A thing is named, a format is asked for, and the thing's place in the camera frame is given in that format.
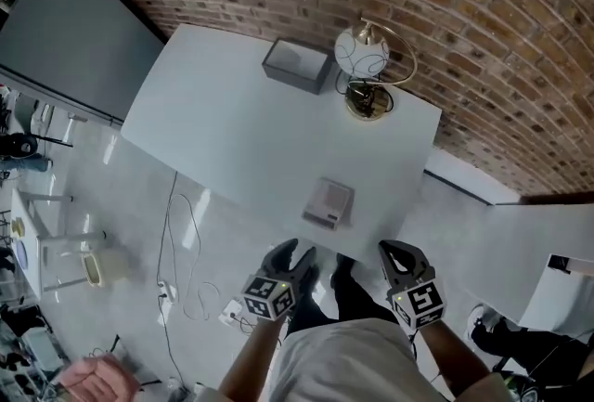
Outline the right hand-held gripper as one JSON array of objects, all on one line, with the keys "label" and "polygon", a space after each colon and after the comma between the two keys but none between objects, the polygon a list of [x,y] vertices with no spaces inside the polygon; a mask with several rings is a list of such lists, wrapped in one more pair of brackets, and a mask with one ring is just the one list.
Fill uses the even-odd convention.
[{"label": "right hand-held gripper", "polygon": [[381,240],[379,254],[387,279],[401,276],[398,265],[411,276],[421,276],[394,283],[389,288],[387,301],[396,315],[411,330],[419,330],[441,319],[446,309],[443,285],[424,252],[401,240]]}]

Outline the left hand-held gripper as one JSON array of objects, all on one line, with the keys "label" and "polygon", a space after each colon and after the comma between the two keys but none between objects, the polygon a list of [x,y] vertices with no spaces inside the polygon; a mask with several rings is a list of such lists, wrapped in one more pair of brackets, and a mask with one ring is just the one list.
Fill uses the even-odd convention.
[{"label": "left hand-held gripper", "polygon": [[249,275],[241,291],[247,312],[256,318],[276,321],[286,317],[297,305],[297,280],[305,280],[316,265],[316,248],[311,247],[291,269],[291,258],[298,240],[290,239],[274,247],[265,256],[265,274],[290,272],[284,279]]}]

